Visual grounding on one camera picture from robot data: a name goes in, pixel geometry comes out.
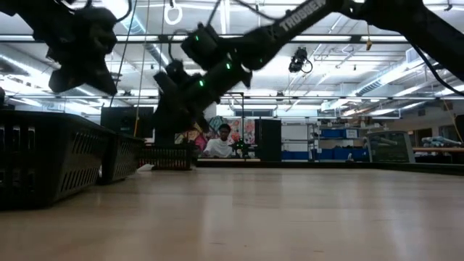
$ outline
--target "white shirt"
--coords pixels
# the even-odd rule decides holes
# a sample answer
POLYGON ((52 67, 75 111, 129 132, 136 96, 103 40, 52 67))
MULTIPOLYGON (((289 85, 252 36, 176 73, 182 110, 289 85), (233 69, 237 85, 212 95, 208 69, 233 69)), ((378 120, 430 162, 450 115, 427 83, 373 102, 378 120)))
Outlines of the white shirt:
POLYGON ((211 157, 229 157, 232 155, 232 147, 220 138, 211 139, 206 145, 204 152, 207 152, 211 157))

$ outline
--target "black bin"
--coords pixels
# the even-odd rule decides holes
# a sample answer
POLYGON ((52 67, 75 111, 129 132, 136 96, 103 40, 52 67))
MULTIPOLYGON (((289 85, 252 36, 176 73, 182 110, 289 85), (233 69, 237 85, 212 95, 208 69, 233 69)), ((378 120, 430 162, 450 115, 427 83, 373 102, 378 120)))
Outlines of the black bin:
POLYGON ((110 135, 77 115, 0 110, 0 207, 45 207, 95 184, 110 135))
POLYGON ((146 144, 140 156, 140 166, 150 164, 153 170, 190 170, 191 161, 191 146, 184 144, 146 144))
POLYGON ((145 140, 141 138, 125 134, 113 135, 103 158, 98 184, 107 185, 134 174, 138 167, 138 156, 144 143, 145 140))

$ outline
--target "wooden table surface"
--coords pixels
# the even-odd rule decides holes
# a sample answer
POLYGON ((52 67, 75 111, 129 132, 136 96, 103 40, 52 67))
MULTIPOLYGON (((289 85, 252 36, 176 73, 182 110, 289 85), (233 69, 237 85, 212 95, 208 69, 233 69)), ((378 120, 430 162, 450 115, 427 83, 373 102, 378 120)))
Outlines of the wooden table surface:
POLYGON ((385 170, 139 173, 0 212, 0 260, 461 261, 464 179, 385 170))

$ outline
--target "colorful artwork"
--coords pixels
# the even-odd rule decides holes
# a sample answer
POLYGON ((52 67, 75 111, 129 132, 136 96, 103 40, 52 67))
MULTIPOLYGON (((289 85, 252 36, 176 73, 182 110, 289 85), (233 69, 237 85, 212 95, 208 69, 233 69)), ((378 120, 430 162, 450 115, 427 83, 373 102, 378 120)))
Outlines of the colorful artwork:
POLYGON ((229 144, 233 144, 240 138, 243 138, 246 144, 254 144, 254 120, 245 119, 245 125, 243 127, 244 133, 242 133, 242 119, 227 119, 217 116, 211 118, 208 122, 210 124, 209 132, 203 133, 200 127, 196 125, 196 130, 178 134, 175 142, 179 144, 187 138, 189 141, 194 141, 201 150, 204 150, 210 139, 219 137, 219 127, 223 123, 227 123, 231 127, 231 134, 228 140, 229 144))

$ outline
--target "robotic arm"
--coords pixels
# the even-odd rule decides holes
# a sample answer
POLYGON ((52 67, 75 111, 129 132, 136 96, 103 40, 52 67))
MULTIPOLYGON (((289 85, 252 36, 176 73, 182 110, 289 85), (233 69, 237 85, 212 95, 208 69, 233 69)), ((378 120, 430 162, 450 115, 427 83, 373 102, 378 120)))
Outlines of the robotic arm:
MULTIPOLYGON (((65 1, 73 4, 76 0, 65 1)), ((34 39, 47 44, 47 56, 61 64, 51 74, 52 91, 63 92, 87 83, 107 94, 117 93, 104 57, 117 42, 113 27, 121 19, 108 9, 91 6, 91 2, 72 10, 62 0, 0 0, 0 12, 19 15, 33 29, 34 39)))
POLYGON ((262 69, 295 36, 332 12, 401 33, 451 73, 464 80, 464 36, 429 11, 422 0, 306 0, 272 25, 256 28, 242 37, 221 38, 199 24, 181 44, 205 75, 187 75, 180 61, 154 76, 162 89, 154 127, 180 133, 195 122, 205 123, 202 112, 237 83, 250 87, 252 71, 262 69))

